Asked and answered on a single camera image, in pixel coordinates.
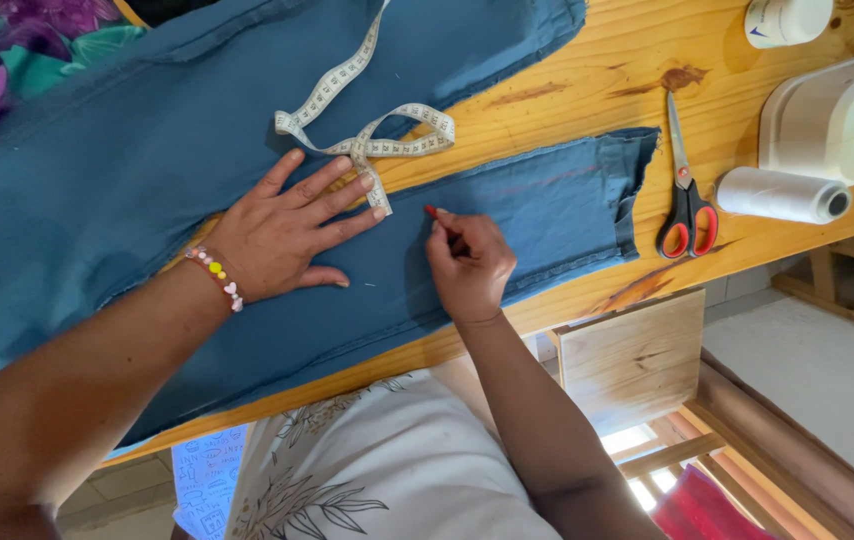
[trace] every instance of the white thread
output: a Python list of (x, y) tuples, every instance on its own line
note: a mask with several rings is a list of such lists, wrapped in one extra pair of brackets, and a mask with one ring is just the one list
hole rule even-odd
[[(450, 148), (454, 144), (454, 119), (426, 104), (402, 104), (364, 126), (357, 136), (342, 140), (322, 150), (314, 146), (303, 128), (319, 117), (327, 108), (327, 104), (337, 97), (337, 94), (341, 93), (344, 87), (357, 78), (370, 63), (373, 51), (377, 46), (380, 19), (390, 3), (391, 0), (384, 1), (384, 6), (380, 8), (380, 12), (373, 19), (360, 49), (348, 61), (325, 73), (313, 87), (311, 96), (306, 103), (293, 113), (283, 110), (277, 110), (274, 113), (274, 129), (278, 134), (292, 135), (304, 146), (328, 156), (349, 155), (358, 175), (368, 173), (373, 177), (374, 184), (373, 188), (367, 192), (367, 202), (372, 207), (383, 208), (386, 215), (391, 215), (394, 211), (391, 209), (391, 203), (387, 200), (387, 192), (384, 190), (384, 184), (381, 183), (380, 175), (377, 174), (377, 170), (373, 168), (368, 158), (426, 156)], [(385, 138), (371, 139), (377, 126), (385, 118), (393, 115), (419, 120), (429, 126), (433, 133), (410, 142)]]
[(824, 225), (846, 214), (853, 202), (847, 185), (754, 167), (723, 175), (717, 204), (728, 213)]

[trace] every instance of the beaded bracelet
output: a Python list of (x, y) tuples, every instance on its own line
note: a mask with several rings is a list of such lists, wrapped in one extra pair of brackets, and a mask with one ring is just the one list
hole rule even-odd
[(244, 308), (244, 299), (238, 293), (237, 283), (230, 280), (228, 273), (224, 271), (224, 265), (214, 260), (211, 253), (207, 252), (203, 246), (187, 248), (184, 251), (184, 257), (210, 271), (211, 278), (214, 278), (214, 283), (220, 286), (224, 294), (230, 297), (230, 310), (238, 313)]

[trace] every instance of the paper with doodles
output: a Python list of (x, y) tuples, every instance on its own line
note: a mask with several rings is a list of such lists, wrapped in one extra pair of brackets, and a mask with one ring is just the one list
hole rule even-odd
[(221, 540), (237, 486), (247, 425), (170, 449), (177, 508), (173, 521), (196, 540)]

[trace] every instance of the red cloth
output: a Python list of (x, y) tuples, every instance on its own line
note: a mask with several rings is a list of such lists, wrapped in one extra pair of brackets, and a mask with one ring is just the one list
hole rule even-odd
[(671, 540), (777, 540), (737, 511), (693, 465), (687, 465), (650, 518)]

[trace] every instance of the hand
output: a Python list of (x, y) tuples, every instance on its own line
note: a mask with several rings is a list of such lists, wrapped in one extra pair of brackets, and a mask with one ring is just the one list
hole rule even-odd
[[(453, 251), (447, 231), (459, 236)], [(427, 239), (427, 261), (440, 302), (454, 323), (483, 323), (500, 314), (517, 257), (490, 216), (455, 215), (438, 208)]]
[(384, 219), (384, 208), (320, 227), (373, 187), (361, 175), (333, 193), (314, 200), (351, 167), (340, 156), (278, 195), (287, 177), (303, 162), (293, 150), (277, 161), (257, 185), (234, 203), (202, 245), (219, 252), (223, 269), (237, 284), (245, 303), (271, 298), (297, 288), (336, 284), (348, 277), (337, 268), (311, 266), (318, 253), (350, 240)]

